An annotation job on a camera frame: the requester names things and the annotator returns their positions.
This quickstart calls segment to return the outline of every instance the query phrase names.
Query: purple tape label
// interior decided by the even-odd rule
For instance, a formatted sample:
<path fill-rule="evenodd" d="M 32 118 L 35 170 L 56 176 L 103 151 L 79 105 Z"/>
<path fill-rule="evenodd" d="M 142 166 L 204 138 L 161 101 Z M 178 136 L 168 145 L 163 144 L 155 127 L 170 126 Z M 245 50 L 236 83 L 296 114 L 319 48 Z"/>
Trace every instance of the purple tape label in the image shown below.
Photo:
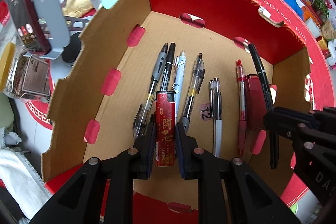
<path fill-rule="evenodd" d="M 211 120 L 211 109 L 210 109 L 210 103 L 203 104 L 199 106 L 199 113 L 201 115 L 202 121 L 208 121 Z"/>

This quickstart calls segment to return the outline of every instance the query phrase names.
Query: white pen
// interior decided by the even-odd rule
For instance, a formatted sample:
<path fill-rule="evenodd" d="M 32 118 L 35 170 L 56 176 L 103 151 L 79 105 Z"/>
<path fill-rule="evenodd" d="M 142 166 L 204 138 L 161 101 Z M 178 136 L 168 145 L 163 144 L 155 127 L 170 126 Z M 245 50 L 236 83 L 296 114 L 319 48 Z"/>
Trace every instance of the white pen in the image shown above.
<path fill-rule="evenodd" d="M 173 85 L 173 91 L 175 91 L 175 119 L 177 120 L 177 112 L 179 111 L 179 103 L 182 91 L 182 84 L 183 84 L 183 77 L 184 77 L 184 69 L 185 69 L 185 62 L 187 58 L 185 57 L 185 51 L 182 50 L 179 57 L 175 57 L 174 67 L 176 70 L 175 74 L 175 83 Z"/>
<path fill-rule="evenodd" d="M 218 78 L 209 82 L 210 108 L 213 119 L 213 155 L 221 155 L 222 145 L 222 93 Z"/>

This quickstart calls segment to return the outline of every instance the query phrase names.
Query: potted plant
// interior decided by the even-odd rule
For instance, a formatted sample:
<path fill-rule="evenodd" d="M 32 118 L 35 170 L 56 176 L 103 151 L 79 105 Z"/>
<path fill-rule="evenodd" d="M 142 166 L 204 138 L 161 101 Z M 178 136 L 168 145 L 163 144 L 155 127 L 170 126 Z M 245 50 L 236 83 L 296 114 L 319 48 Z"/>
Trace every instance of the potted plant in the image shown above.
<path fill-rule="evenodd" d="M 311 6 L 323 22 L 329 18 L 329 10 L 324 0 L 312 0 Z"/>

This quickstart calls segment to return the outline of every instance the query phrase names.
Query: pen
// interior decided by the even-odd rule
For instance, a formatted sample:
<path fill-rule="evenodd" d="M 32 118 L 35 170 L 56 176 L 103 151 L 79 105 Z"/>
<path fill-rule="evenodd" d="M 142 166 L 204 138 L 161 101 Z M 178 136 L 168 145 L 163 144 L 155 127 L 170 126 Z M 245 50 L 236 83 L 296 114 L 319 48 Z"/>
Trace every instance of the pen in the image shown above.
<path fill-rule="evenodd" d="M 262 87 L 262 92 L 264 94 L 265 105 L 267 111 L 274 111 L 271 91 L 269 88 L 267 76 L 265 73 L 265 69 L 263 63 L 261 62 L 260 56 L 257 52 L 255 46 L 248 42 L 248 47 L 252 56 L 252 60 L 257 71 L 259 81 Z M 270 166 L 271 169 L 276 169 L 278 166 L 279 160 L 279 136 L 275 132 L 269 133 L 269 145 L 270 145 Z"/>
<path fill-rule="evenodd" d="M 167 58 L 168 44 L 164 44 L 155 63 L 151 83 L 148 88 L 148 97 L 145 104 L 140 104 L 138 113 L 135 116 L 133 122 L 133 137 L 136 139 L 139 136 L 143 135 L 144 129 L 146 127 L 146 119 L 149 111 L 151 110 L 152 103 L 155 96 L 155 91 L 159 78 L 161 77 L 165 60 Z"/>
<path fill-rule="evenodd" d="M 238 154 L 243 157 L 245 150 L 246 138 L 246 96 L 245 96 L 245 81 L 246 75 L 242 62 L 237 61 L 237 82 L 239 87 L 239 126 L 238 126 Z"/>
<path fill-rule="evenodd" d="M 209 82 L 210 109 L 213 119 L 213 155 L 217 158 L 221 155 L 222 145 L 222 93 L 218 78 Z"/>
<path fill-rule="evenodd" d="M 190 123 L 191 112 L 193 110 L 195 96 L 200 92 L 200 88 L 204 79 L 204 63 L 202 60 L 202 53 L 196 59 L 194 70 L 189 86 L 188 96 L 185 101 L 185 107 L 180 122 L 183 124 L 184 131 L 187 133 Z"/>
<path fill-rule="evenodd" d="M 171 69 L 173 67 L 174 55 L 175 55 L 175 43 L 170 43 L 165 69 L 163 70 L 160 91 L 168 90 L 169 78 L 171 74 Z"/>
<path fill-rule="evenodd" d="M 173 91 L 175 91 L 175 120 L 177 121 L 177 112 L 179 110 L 179 103 L 182 91 L 184 69 L 185 69 L 185 51 L 182 50 L 179 57 L 176 56 L 174 66 L 176 69 L 175 83 L 173 85 Z"/>

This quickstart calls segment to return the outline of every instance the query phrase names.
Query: yellow lid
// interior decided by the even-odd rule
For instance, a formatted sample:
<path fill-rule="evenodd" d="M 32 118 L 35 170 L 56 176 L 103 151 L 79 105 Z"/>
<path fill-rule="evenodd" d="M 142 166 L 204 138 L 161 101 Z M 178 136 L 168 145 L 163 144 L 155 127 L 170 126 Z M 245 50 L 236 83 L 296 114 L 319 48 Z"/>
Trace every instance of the yellow lid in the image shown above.
<path fill-rule="evenodd" d="M 8 43 L 0 58 L 0 92 L 5 88 L 14 53 L 15 44 Z"/>

